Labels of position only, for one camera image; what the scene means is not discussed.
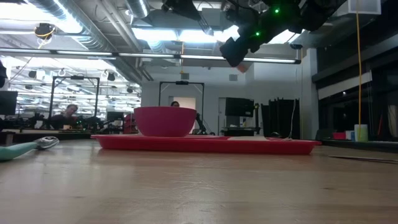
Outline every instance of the ceiling light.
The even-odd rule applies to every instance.
[[[293,33],[289,30],[285,30],[285,31],[281,32],[279,35],[277,35],[276,37],[274,37],[268,44],[284,44],[284,43],[288,42],[289,40],[293,39],[295,35],[296,35],[296,33]]]
[[[55,17],[41,11],[32,4],[0,3],[0,19],[54,21]]]
[[[80,88],[79,88],[79,87],[73,86],[73,85],[68,85],[68,86],[67,86],[67,89],[68,89],[68,90],[71,90],[71,91],[80,91]]]
[[[244,58],[244,62],[269,62],[269,63],[296,63],[292,59],[277,59],[277,58]]]
[[[18,92],[18,95],[21,96],[51,96],[51,93],[34,93],[34,92]],[[72,94],[72,93],[54,93],[56,97],[63,97],[63,96],[74,96],[75,98],[82,98],[82,99],[90,99],[94,100],[95,95],[86,95],[86,94]],[[110,97],[115,99],[129,99],[129,100],[139,100],[140,98],[135,95],[110,95]],[[99,95],[99,100],[105,100],[106,95]]]
[[[108,74],[108,81],[115,81],[115,76],[114,76],[114,73],[113,72],[109,72],[109,74]]]
[[[109,52],[85,52],[85,51],[69,51],[69,50],[58,50],[58,54],[66,55],[95,55],[95,56],[112,56]]]
[[[225,60],[222,56],[207,55],[181,55],[182,59]]]
[[[61,70],[59,70],[59,72],[58,72],[58,75],[59,76],[65,76],[65,74],[66,74],[66,71],[64,70],[64,69],[61,69]]]
[[[120,53],[122,57],[174,58],[172,54]]]
[[[10,49],[10,48],[0,48],[0,52],[7,53],[26,53],[26,54],[50,54],[49,50],[39,50],[39,49]]]
[[[216,38],[205,34],[202,30],[183,30],[179,40],[188,43],[215,43]]]
[[[139,40],[177,40],[177,35],[171,29],[140,29],[132,28],[134,35]]]

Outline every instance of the black equipment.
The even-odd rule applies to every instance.
[[[254,103],[254,100],[249,99],[241,99],[241,98],[230,98],[229,100],[230,106],[228,109],[228,103],[226,101],[226,108],[225,108],[225,115],[226,116],[247,116],[250,110],[251,116],[253,117],[253,110],[254,110],[254,119],[255,119],[255,127],[248,127],[248,128],[241,128],[241,127],[224,127],[222,132],[224,136],[254,136],[254,133],[260,134],[260,127],[259,127],[259,107],[258,103]],[[233,110],[234,108],[238,109],[238,113],[235,113]]]
[[[41,23],[38,27],[35,28],[35,35],[42,40],[50,40],[54,30],[55,27],[53,25],[48,23]]]
[[[0,114],[15,115],[17,107],[17,91],[0,91]]]
[[[253,117],[254,100],[230,98],[225,100],[225,116]]]
[[[261,111],[264,137],[287,138],[293,124],[292,138],[300,139],[300,100],[269,100],[268,105],[261,105]]]
[[[268,6],[268,10],[258,12],[239,0],[226,0],[221,6],[227,20],[239,27],[240,37],[236,40],[229,38],[220,47],[222,56],[232,67],[242,62],[248,50],[256,52],[262,44],[268,43],[287,29],[298,34],[303,29],[317,30],[346,2],[346,0],[306,0],[300,7],[301,0],[261,1]],[[199,24],[203,23],[203,18],[199,17],[192,0],[166,0],[162,8],[165,11],[172,9],[180,16],[194,19]],[[209,34],[207,28],[202,27],[202,29]]]
[[[197,120],[197,123],[199,125],[199,132],[196,133],[196,134],[204,134],[204,135],[206,135],[207,134],[207,132],[206,132],[207,130],[206,130],[205,125],[203,125],[203,121],[200,119],[200,113],[197,113],[196,120]]]

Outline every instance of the fluorescent light fixture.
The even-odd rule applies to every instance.
[[[140,29],[132,28],[137,39],[154,41],[154,40],[177,40],[177,35],[171,29]]]
[[[73,91],[80,91],[80,88],[77,86],[73,86],[73,85],[68,85],[67,88],[73,90]]]
[[[51,96],[51,93],[34,93],[34,92],[19,92],[18,95],[21,96]],[[95,99],[95,95],[85,95],[85,94],[71,94],[71,93],[54,93],[55,97],[63,97],[63,96],[74,96],[76,98],[82,99]],[[99,100],[107,100],[107,95],[99,95]],[[140,98],[136,95],[108,95],[110,98],[115,99],[129,99],[129,100],[140,100]]]
[[[79,51],[70,51],[70,50],[58,50],[58,54],[66,54],[66,55],[93,55],[93,56],[112,56],[112,53],[109,52],[79,52]]]
[[[174,58],[172,54],[120,53],[122,57]]]
[[[225,60],[222,56],[210,55],[181,55],[182,59],[206,59],[206,60]]]
[[[81,87],[88,87],[88,88],[94,88],[97,87],[97,85],[81,85]],[[126,87],[126,85],[100,85],[100,88],[119,88],[119,87]]]
[[[285,30],[285,31],[281,32],[279,35],[275,36],[268,44],[284,44],[284,43],[288,42],[289,40],[293,39],[295,35],[297,35],[297,34],[291,32],[289,30]]]
[[[27,54],[49,54],[49,53],[51,53],[49,50],[39,50],[39,49],[9,49],[9,48],[0,48],[0,52],[8,52],[8,53],[27,53]]]
[[[99,56],[88,56],[89,60],[116,60],[116,57],[99,57]]]
[[[16,21],[52,21],[56,19],[32,4],[0,3],[0,19]]]
[[[295,63],[292,59],[277,59],[277,58],[244,58],[244,62],[269,62],[269,63]]]
[[[202,30],[183,30],[178,39],[187,43],[217,42],[215,37],[205,34]]]
[[[39,107],[39,108],[48,108],[48,106],[44,106],[44,105],[22,105],[22,106],[32,107],[32,108],[37,108],[37,107]]]

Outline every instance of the yellow cable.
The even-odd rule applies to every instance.
[[[182,41],[182,49],[181,49],[181,55],[184,54],[184,41]],[[184,73],[183,71],[183,63],[184,63],[184,59],[181,59],[181,72],[180,74]]]
[[[358,123],[359,123],[359,131],[358,131],[358,141],[361,139],[361,104],[362,104],[362,59],[361,59],[361,36],[359,33],[359,0],[356,0],[356,32],[357,32],[357,40],[358,40],[358,63],[359,63],[359,110],[358,110]]]

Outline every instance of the table surface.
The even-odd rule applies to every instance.
[[[398,166],[309,156],[102,150],[64,141],[0,163],[1,224],[397,223]]]

